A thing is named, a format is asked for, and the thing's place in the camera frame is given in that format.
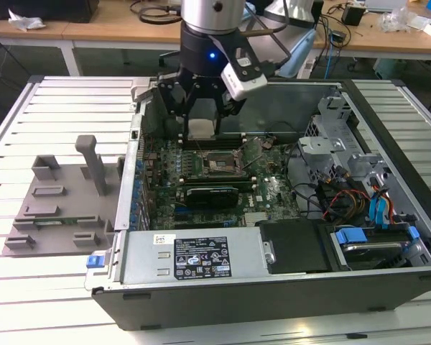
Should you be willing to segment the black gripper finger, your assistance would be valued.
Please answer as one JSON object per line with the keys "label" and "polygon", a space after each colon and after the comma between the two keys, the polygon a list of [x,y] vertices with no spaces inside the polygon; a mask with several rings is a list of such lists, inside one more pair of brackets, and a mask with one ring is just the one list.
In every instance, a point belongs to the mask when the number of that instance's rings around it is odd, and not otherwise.
{"label": "black gripper finger", "polygon": [[[164,105],[169,114],[182,117],[183,137],[187,139],[189,134],[189,115],[200,91],[200,76],[193,73],[170,73],[158,77],[157,86]],[[178,88],[184,93],[182,100],[178,101],[173,91]]]}
{"label": "black gripper finger", "polygon": [[215,134],[220,134],[222,120],[228,116],[236,116],[246,103],[246,99],[237,101],[231,98],[225,87],[217,83],[211,86],[213,100],[215,102]]}

